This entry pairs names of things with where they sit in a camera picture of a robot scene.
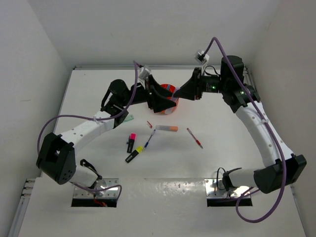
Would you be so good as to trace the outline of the pink highlighter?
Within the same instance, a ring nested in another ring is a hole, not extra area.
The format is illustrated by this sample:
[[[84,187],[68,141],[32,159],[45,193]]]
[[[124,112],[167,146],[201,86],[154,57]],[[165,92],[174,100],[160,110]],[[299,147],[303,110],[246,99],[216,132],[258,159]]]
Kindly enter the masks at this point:
[[[128,146],[127,146],[127,153],[129,153],[129,154],[132,153],[135,140],[136,140],[136,134],[135,133],[131,133],[129,135],[128,142],[127,142],[127,144],[128,144]]]

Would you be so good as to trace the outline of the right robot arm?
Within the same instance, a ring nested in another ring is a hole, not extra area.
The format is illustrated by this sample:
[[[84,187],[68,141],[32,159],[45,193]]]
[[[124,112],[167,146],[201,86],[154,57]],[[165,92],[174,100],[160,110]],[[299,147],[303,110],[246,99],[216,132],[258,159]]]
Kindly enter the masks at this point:
[[[220,74],[211,75],[205,71],[208,55],[198,52],[195,58],[201,67],[194,68],[191,78],[176,91],[175,97],[199,100],[205,92],[222,94],[224,102],[247,128],[264,164],[264,168],[257,170],[235,168],[224,172],[225,190],[246,185],[268,194],[295,183],[307,161],[283,142],[270,124],[257,91],[243,82],[242,59],[232,55],[228,56],[229,62],[222,59]]]

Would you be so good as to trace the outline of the purple highlighter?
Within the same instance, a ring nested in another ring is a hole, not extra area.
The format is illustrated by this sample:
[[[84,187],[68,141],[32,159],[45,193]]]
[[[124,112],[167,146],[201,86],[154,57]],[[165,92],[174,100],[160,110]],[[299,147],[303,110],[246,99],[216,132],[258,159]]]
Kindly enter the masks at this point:
[[[178,102],[178,98],[174,96],[174,94],[171,96],[171,101],[177,103]]]

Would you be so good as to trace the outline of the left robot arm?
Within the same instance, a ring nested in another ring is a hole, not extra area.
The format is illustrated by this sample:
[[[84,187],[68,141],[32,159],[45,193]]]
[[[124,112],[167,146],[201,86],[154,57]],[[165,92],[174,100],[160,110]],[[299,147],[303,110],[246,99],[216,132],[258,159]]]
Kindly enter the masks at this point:
[[[57,184],[76,183],[90,188],[101,178],[91,166],[77,165],[76,155],[91,141],[120,126],[128,116],[129,105],[147,103],[155,113],[176,106],[171,100],[172,92],[159,85],[149,75],[144,84],[137,82],[131,88],[121,79],[116,79],[102,99],[101,109],[92,119],[75,128],[47,134],[43,140],[37,167]]]

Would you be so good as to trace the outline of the orange highlighter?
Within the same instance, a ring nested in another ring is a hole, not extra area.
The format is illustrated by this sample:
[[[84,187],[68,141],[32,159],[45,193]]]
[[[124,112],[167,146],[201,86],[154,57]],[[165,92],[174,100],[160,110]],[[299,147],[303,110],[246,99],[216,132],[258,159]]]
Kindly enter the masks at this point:
[[[169,125],[156,125],[155,129],[162,130],[162,131],[172,131],[172,132],[178,131],[177,126],[169,126]]]

